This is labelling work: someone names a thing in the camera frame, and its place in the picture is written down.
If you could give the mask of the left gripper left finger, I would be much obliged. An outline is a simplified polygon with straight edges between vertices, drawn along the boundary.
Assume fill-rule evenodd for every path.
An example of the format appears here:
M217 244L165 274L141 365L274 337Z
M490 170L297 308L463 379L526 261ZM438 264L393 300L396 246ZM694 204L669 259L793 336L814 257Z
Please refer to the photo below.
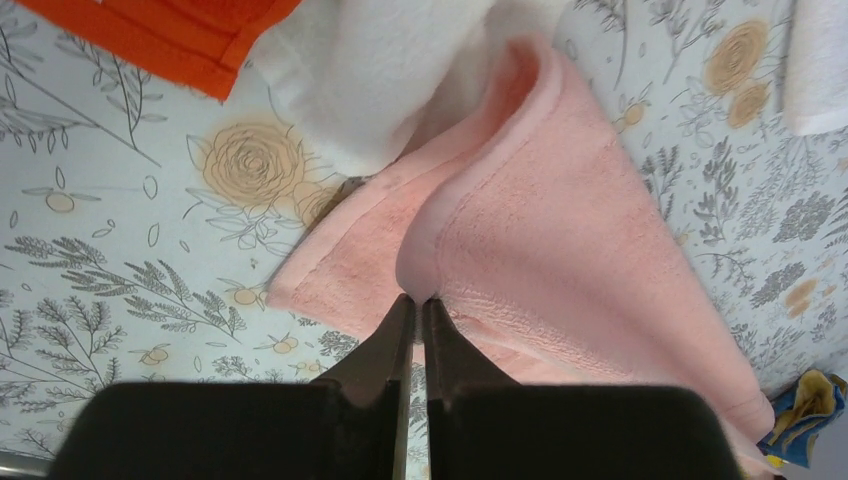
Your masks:
M401 479L415 305L306 383L119 383L86 405L51 479Z

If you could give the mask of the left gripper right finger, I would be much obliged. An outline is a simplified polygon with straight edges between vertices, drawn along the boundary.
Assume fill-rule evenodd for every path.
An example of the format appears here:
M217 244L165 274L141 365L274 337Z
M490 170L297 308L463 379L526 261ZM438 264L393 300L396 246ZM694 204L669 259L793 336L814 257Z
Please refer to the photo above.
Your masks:
M522 385L422 308L435 479L738 479L710 407L673 386Z

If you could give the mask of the pink towel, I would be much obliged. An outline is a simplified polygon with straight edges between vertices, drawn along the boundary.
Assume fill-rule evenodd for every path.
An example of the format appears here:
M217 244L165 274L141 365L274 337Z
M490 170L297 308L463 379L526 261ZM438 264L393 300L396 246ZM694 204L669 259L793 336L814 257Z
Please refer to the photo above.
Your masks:
M355 190L270 283L274 307L371 335L440 299L524 383L673 384L718 414L743 471L774 413L577 67L510 40L479 107Z

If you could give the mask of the red orange towel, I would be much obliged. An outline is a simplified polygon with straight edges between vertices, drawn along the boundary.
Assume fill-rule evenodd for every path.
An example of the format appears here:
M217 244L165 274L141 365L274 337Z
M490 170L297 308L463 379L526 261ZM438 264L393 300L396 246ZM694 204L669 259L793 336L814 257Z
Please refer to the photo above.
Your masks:
M23 0L58 27L165 80L226 100L257 39L299 0Z

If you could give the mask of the white towel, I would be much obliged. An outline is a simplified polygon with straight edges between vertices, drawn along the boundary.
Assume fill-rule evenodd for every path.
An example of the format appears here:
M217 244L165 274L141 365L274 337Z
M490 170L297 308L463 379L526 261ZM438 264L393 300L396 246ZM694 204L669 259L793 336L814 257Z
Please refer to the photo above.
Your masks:
M376 174L468 115L507 41L555 34L563 1L304 1L263 33L254 67L309 148Z

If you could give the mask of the blue yellow cartoon towel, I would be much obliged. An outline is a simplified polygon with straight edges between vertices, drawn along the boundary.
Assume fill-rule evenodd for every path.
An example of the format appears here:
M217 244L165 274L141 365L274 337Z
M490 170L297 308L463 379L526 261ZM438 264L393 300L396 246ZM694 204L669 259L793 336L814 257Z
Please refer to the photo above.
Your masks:
M846 407L847 382L836 374L808 370L772 402L773 429L758 442L767 457L809 468L821 431Z

